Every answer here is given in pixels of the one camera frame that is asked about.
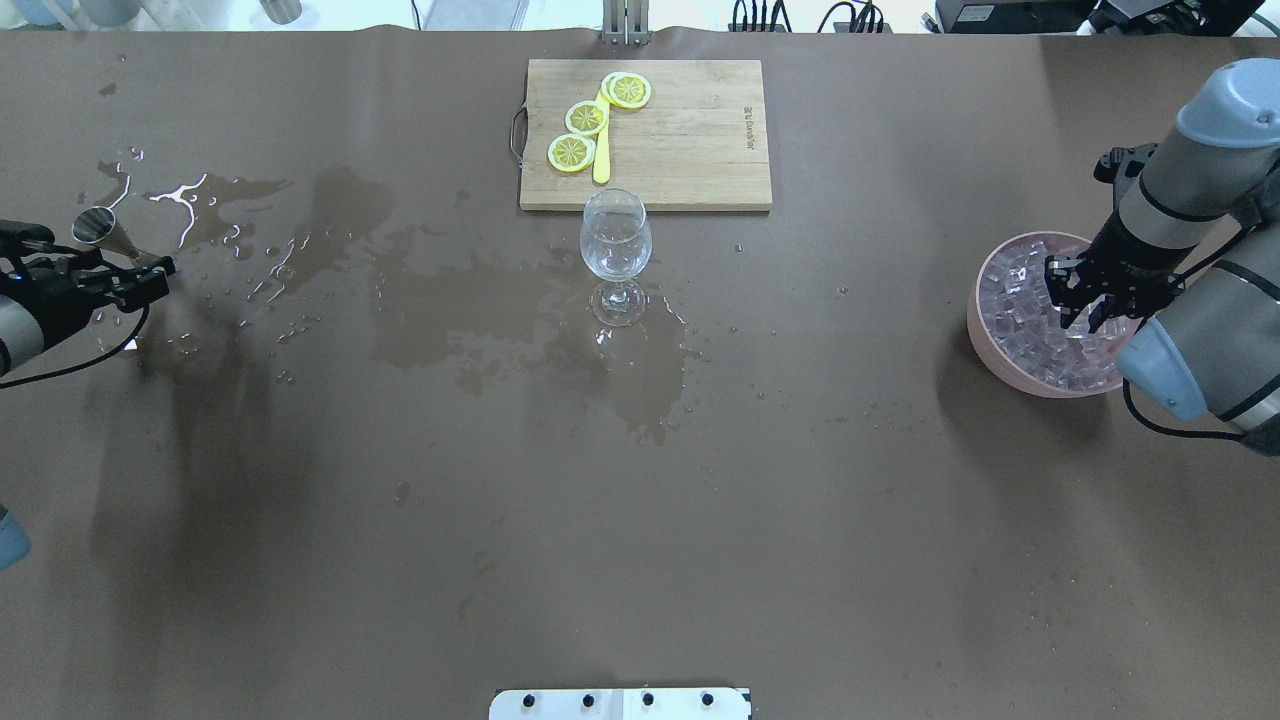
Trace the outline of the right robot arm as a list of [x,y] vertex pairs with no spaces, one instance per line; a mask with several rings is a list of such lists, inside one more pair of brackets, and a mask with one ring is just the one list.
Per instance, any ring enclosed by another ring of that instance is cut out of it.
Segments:
[[1277,109],[1276,59],[1216,69],[1162,142],[1097,161],[1112,211],[1043,270],[1061,327],[1140,320],[1116,357],[1124,397],[1213,415],[1222,439],[1265,457],[1279,443]]

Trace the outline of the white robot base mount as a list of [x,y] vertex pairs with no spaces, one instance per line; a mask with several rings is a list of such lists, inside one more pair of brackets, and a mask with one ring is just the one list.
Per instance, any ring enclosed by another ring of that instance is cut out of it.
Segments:
[[489,719],[753,719],[732,687],[530,688],[498,692]]

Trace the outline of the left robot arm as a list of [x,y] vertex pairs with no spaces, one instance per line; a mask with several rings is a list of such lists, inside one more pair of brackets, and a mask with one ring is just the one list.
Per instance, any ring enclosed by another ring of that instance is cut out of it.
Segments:
[[[177,273],[170,256],[155,256],[136,266],[109,261],[99,250],[58,243],[3,255],[3,388],[14,389],[87,370],[129,348],[145,328],[151,306],[169,295]],[[95,313],[114,306],[138,316],[114,347],[82,363],[54,372],[8,378],[20,365],[84,331]]]

